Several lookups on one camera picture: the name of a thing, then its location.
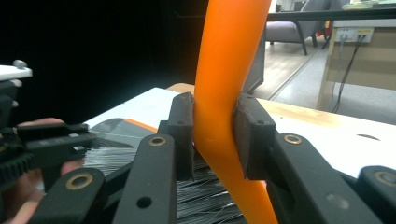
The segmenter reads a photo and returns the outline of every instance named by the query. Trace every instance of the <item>gray floor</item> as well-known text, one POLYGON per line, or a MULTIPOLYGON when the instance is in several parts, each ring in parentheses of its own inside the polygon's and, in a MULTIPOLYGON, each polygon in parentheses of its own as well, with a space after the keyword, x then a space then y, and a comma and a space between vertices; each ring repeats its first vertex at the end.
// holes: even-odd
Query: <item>gray floor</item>
MULTIPOLYGON (((327 51, 328 49, 319 50, 279 90, 277 95, 269 100, 315 109, 327 59, 327 51)), ((334 103, 338 97, 338 88, 339 84, 334 88, 334 103)), ((396 125, 396 91, 346 84, 337 113, 396 125)))

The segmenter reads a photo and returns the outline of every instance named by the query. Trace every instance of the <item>table surface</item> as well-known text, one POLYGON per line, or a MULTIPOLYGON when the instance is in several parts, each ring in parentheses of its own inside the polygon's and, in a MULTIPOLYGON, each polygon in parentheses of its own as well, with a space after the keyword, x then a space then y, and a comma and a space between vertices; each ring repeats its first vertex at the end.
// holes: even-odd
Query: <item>table surface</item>
MULTIPOLYGON (((173 97, 194 86, 178 83, 167 90, 153 88, 88 120, 94 125, 107 119, 134 119, 157 128, 168 118, 173 97)), ((357 177, 362 167, 383 165, 396 169, 396 126, 336 115, 315 109, 258 99, 276 122, 280 133, 296 133, 308 139, 335 169, 357 177)))
MULTIPOLYGON (((193 92, 194 86, 178 83, 168 90, 193 92)), ((276 122, 280 133, 297 133, 307 138, 338 170, 356 177, 363 166, 383 165, 396 169, 394 125, 263 99, 258 101, 276 122)))

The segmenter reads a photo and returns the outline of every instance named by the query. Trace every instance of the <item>black cable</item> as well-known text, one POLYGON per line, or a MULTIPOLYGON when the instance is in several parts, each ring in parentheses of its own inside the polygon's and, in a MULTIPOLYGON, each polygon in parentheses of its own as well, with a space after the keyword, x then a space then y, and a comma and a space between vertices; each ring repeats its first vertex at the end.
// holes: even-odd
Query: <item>black cable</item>
POLYGON ((346 68, 346 72, 344 74, 343 80, 341 81, 340 90, 338 92, 337 103, 335 104, 334 108, 332 109, 332 113, 337 113, 338 109, 340 108, 341 94, 343 93, 344 85, 347 81, 347 77, 349 76, 349 71, 350 71, 350 68, 352 67, 353 60, 355 59, 356 52, 358 52, 358 49, 361 46, 361 43, 363 42, 364 37, 366 37, 366 35, 358 35, 358 41, 356 42, 355 50, 353 52, 352 58, 350 59, 349 65, 346 68))

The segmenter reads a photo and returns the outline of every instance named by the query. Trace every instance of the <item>finger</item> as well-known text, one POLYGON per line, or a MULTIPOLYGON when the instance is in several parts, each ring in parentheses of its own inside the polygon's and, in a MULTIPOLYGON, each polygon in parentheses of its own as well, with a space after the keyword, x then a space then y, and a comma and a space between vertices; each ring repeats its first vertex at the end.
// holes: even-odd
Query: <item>finger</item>
POLYGON ((65 175, 71 171, 77 170, 84 165, 84 160, 68 161, 62 165, 61 175, 65 175))
POLYGON ((27 223, 37 209, 38 202, 26 202, 18 211, 17 215, 10 221, 11 224, 27 223))
POLYGON ((17 180, 12 188, 4 191, 2 196, 7 217, 14 217, 24 203, 38 202, 44 194, 36 187, 35 183, 31 182, 29 175, 25 174, 17 180))
POLYGON ((46 118, 46 119, 37 119, 33 121, 26 121, 20 123, 18 126, 32 126, 32 125, 57 124, 57 123, 64 123, 64 121, 61 119, 46 118))

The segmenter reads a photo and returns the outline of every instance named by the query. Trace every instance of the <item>electrical cable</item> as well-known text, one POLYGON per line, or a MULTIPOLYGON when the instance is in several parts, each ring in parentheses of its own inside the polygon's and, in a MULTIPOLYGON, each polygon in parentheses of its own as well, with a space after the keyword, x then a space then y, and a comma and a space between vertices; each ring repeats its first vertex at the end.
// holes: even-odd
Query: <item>electrical cable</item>
MULTIPOLYGON (((335 77, 335 80, 338 80, 338 78, 341 75, 341 59, 343 57, 343 52, 344 52, 344 43, 347 41, 348 35, 341 35, 340 36, 340 51, 338 53, 338 60, 337 60, 337 75, 335 77)), ((332 84, 332 99, 330 100, 328 111, 331 111, 332 108, 332 101, 334 100, 334 90, 335 90, 335 81, 332 84)))
POLYGON ((352 58, 351 58, 351 60, 349 62, 349 65, 346 68, 346 72, 344 74, 343 80, 341 81, 340 89, 339 89, 339 92, 338 92, 337 103, 335 104, 334 108, 332 109, 332 113, 337 113, 338 109, 340 108, 341 94, 343 93, 344 85, 345 85, 345 83, 347 81, 347 77, 349 76, 349 71, 350 71, 350 68, 352 67, 353 60, 355 59, 356 53, 357 53, 357 51, 359 49, 359 46, 363 42, 364 37, 366 37, 366 35, 358 35, 358 41, 356 42, 355 50, 353 52, 352 58))

